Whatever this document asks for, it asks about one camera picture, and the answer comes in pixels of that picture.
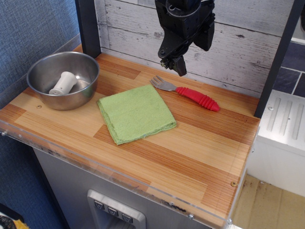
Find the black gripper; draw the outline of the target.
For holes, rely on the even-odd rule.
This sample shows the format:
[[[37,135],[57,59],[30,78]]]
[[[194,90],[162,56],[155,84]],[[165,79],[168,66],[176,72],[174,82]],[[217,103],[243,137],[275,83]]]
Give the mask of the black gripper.
[[[164,31],[158,56],[161,66],[179,76],[187,74],[183,54],[191,44],[209,51],[214,37],[213,0],[156,0],[159,23]]]

